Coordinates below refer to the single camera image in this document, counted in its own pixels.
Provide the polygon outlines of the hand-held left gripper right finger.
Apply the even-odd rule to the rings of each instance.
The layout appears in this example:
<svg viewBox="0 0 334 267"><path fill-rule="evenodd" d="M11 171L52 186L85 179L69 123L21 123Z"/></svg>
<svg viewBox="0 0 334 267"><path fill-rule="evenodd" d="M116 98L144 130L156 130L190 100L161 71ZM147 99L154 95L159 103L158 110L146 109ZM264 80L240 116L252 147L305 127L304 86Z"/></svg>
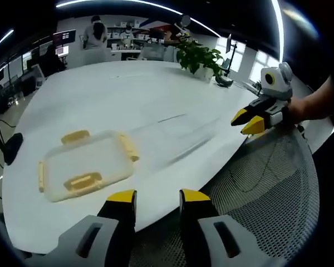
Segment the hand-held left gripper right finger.
<svg viewBox="0 0 334 267"><path fill-rule="evenodd" d="M187 266L284 266L256 237L228 215L219 215L200 191L181 189L180 236Z"/></svg>

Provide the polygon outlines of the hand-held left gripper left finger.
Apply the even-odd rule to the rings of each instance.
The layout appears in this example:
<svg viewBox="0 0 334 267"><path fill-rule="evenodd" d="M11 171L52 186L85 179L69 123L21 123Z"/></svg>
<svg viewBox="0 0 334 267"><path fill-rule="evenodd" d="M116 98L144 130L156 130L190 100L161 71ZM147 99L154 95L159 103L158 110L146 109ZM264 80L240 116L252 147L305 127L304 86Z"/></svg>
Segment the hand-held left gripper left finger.
<svg viewBox="0 0 334 267"><path fill-rule="evenodd" d="M136 190L109 196L96 216L88 215L58 238L43 256L26 266L128 266L135 239Z"/></svg>

